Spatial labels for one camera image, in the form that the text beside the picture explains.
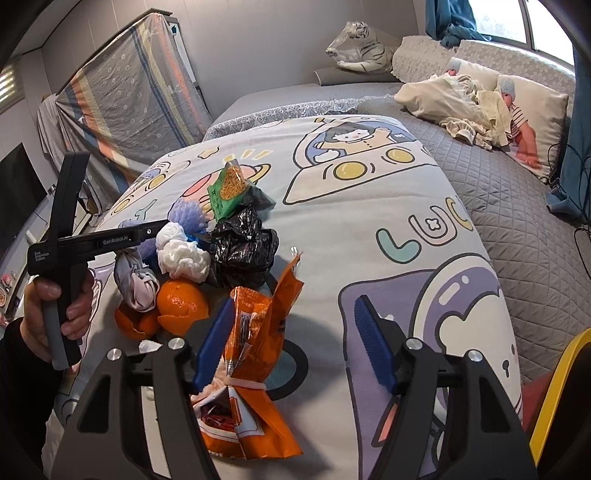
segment white cloth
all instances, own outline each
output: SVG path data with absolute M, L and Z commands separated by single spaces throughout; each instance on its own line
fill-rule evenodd
M 207 279 L 212 260 L 209 253 L 201 250 L 197 242 L 173 238 L 162 250 L 158 250 L 158 265 L 170 278 L 188 278 L 196 283 Z
M 156 294 L 160 283 L 154 272 L 142 263 L 137 248 L 117 252 L 113 277 L 125 303 L 138 312 L 156 307 Z
M 470 145 L 490 150 L 508 144 L 511 116 L 505 102 L 499 93 L 483 90 L 469 75 L 433 75 L 407 83 L 394 100 L 414 116 L 437 123 Z
M 170 240 L 186 240 L 183 227 L 179 223 L 169 222 L 156 234 L 156 250 L 162 250 Z

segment crumpled tissue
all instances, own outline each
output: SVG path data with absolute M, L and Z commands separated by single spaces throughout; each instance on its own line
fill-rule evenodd
M 125 303 L 131 308 L 148 312 L 156 307 L 160 283 L 154 272 L 144 267 L 137 248 L 126 248 L 116 253 L 113 277 Z
M 187 242 L 183 227 L 178 223 L 166 224 L 156 236 L 158 266 L 170 278 L 188 278 L 196 283 L 207 279 L 211 257 L 197 246 L 197 242 Z

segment metal bolt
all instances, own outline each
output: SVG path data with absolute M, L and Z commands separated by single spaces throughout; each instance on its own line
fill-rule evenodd
M 410 350 L 420 350 L 421 348 L 423 348 L 423 343 L 418 338 L 409 338 L 406 341 L 406 346 Z
M 482 356 L 482 354 L 478 350 L 470 350 L 468 352 L 468 358 L 470 360 L 472 360 L 473 362 L 482 362 L 482 359 L 484 357 Z
M 184 340 L 180 337 L 173 338 L 168 341 L 168 348 L 171 350 L 180 350 L 184 347 Z
M 119 358 L 121 358 L 121 355 L 123 355 L 123 352 L 121 352 L 121 350 L 119 350 L 118 348 L 112 348 L 107 352 L 107 358 L 112 362 L 114 362 L 115 360 L 119 360 Z

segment baby print pillow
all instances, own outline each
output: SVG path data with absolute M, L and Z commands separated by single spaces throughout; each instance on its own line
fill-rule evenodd
M 452 57 L 446 66 L 446 71 L 450 75 L 469 75 L 478 80 L 485 90 L 493 91 L 499 80 L 500 73 L 488 67 L 483 67 L 471 61 Z
M 508 151 L 511 158 L 548 181 L 556 163 L 569 96 L 532 80 L 500 75 L 496 91 L 501 94 L 511 114 Z

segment black sleeve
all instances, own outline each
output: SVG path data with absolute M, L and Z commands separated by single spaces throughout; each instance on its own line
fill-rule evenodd
M 6 478 L 33 480 L 45 478 L 45 423 L 63 373 L 29 350 L 21 321 L 10 323 L 0 340 L 0 468 Z

